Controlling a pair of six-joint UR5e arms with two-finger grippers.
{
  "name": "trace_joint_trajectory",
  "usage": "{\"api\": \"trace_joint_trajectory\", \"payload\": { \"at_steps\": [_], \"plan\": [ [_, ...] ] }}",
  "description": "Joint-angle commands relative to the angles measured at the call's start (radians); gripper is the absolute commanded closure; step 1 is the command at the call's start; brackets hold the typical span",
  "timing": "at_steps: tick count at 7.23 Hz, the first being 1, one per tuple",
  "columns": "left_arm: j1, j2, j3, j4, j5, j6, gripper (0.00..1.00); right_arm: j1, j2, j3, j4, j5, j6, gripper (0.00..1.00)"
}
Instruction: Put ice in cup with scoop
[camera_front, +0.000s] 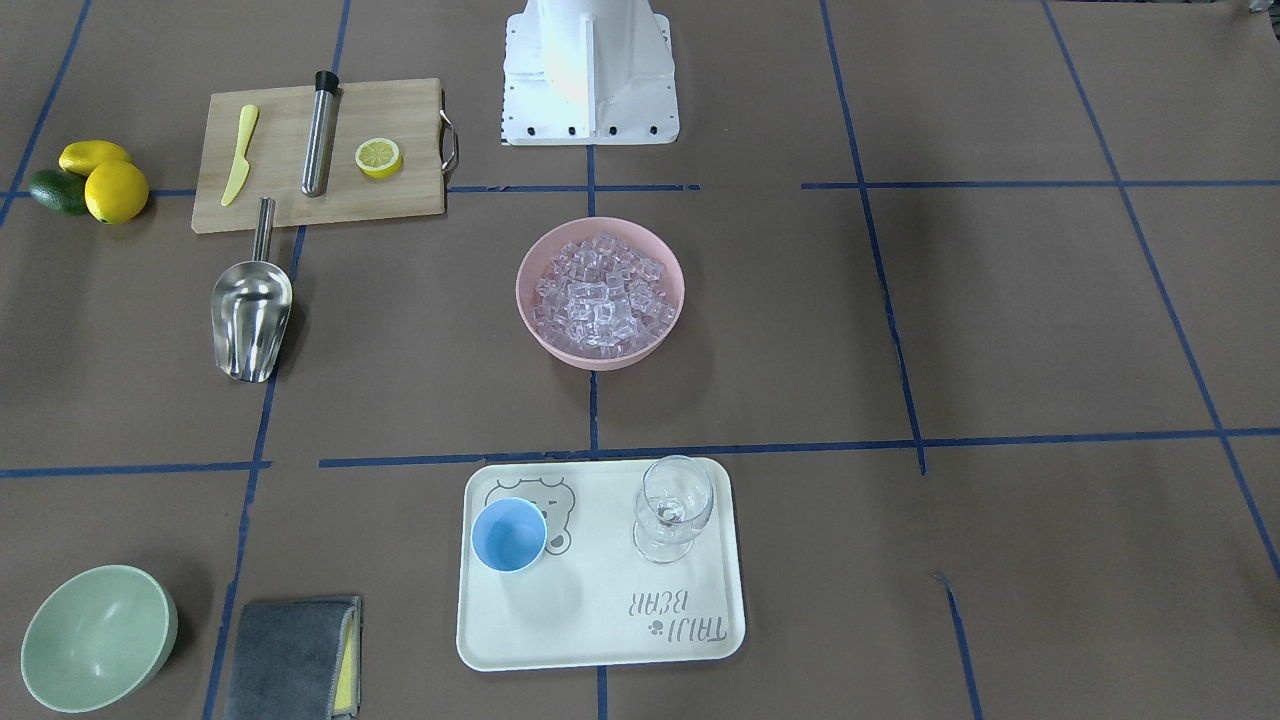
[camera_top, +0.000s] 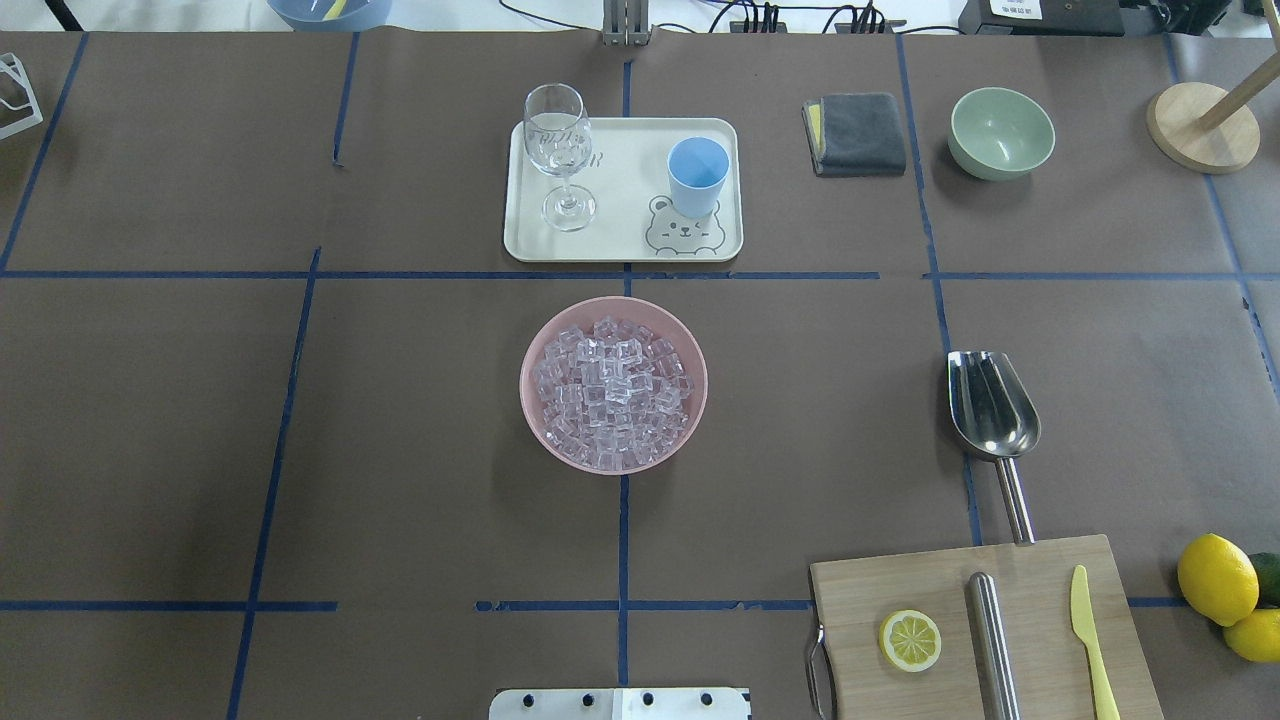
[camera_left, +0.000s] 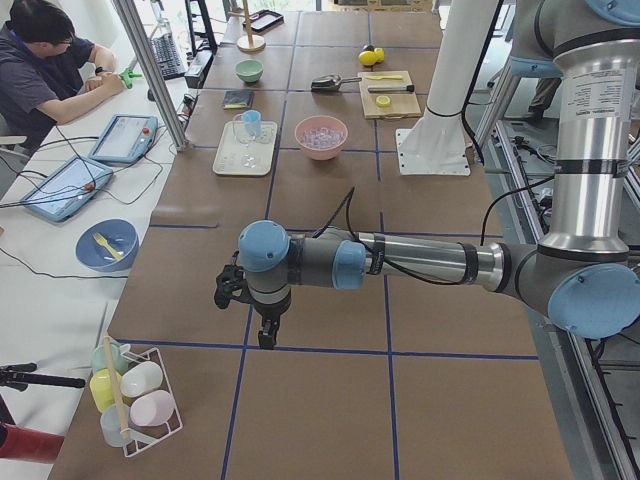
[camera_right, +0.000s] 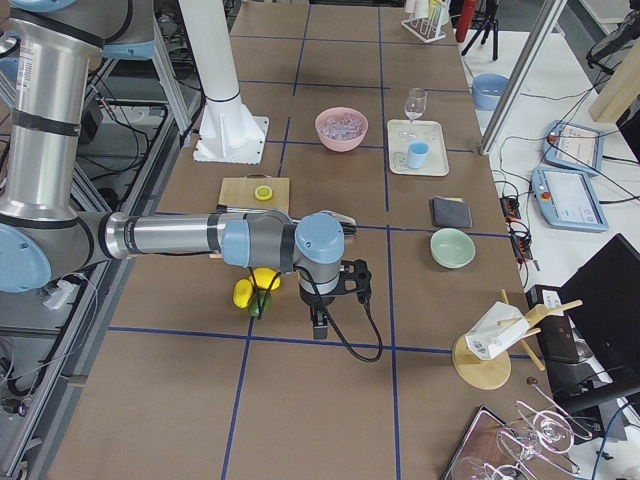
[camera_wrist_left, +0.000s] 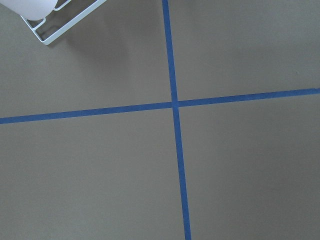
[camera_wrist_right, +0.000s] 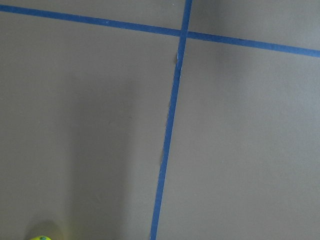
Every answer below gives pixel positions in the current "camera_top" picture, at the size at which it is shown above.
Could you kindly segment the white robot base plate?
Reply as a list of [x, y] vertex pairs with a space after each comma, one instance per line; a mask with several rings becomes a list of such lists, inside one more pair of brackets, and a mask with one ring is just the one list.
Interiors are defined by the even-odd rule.
[[489, 719], [751, 719], [748, 689], [640, 687], [506, 689]]

